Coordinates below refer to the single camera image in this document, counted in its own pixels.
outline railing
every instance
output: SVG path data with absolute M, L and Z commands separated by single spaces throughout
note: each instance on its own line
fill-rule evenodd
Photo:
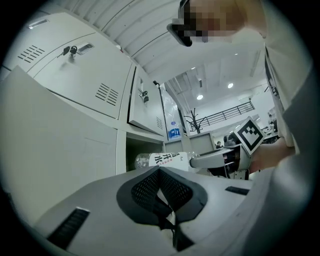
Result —
M 249 101 L 247 103 L 229 108 L 225 111 L 206 116 L 204 120 L 203 118 L 198 119 L 196 122 L 198 124 L 201 122 L 201 128 L 203 128 L 206 126 L 211 126 L 213 124 L 225 121 L 230 118 L 234 118 L 236 116 L 242 115 L 243 113 L 247 113 L 254 109 L 255 109 L 254 105 L 251 103 L 251 101 Z

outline white shirt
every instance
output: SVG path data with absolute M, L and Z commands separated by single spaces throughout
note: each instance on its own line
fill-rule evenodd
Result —
M 266 76 L 275 105 L 278 135 L 285 139 L 288 147 L 294 147 L 293 136 L 282 114 L 305 83 L 312 70 L 313 61 L 301 37 L 287 18 L 272 4 L 265 0 L 261 2 L 267 29 Z

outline perforated black pad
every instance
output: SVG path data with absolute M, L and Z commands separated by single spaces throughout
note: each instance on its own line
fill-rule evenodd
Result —
M 208 200 L 202 186 L 158 166 L 124 183 L 116 200 L 134 222 L 160 227 L 159 218 L 154 213 L 159 189 L 175 212 L 176 224 L 194 220 Z

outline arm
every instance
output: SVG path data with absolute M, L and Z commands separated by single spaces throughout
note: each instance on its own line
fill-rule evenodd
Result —
M 275 167 L 282 159 L 294 155 L 295 152 L 295 148 L 288 147 L 283 137 L 273 144 L 262 144 L 252 155 L 250 173 Z

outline black metal railing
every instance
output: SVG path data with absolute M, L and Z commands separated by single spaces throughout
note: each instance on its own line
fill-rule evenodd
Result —
M 204 118 L 204 120 L 203 120 L 203 118 L 198 119 L 196 122 L 200 123 L 203 120 L 201 122 L 201 128 L 203 128 L 206 126 L 211 126 L 213 124 L 225 121 L 230 118 L 234 118 L 236 116 L 242 115 L 243 113 L 247 113 L 247 112 L 252 111 L 254 109 L 255 109 L 254 105 L 251 103 L 251 101 L 249 101 L 247 103 L 229 108 L 229 109 L 224 110 L 222 112 L 206 116 Z

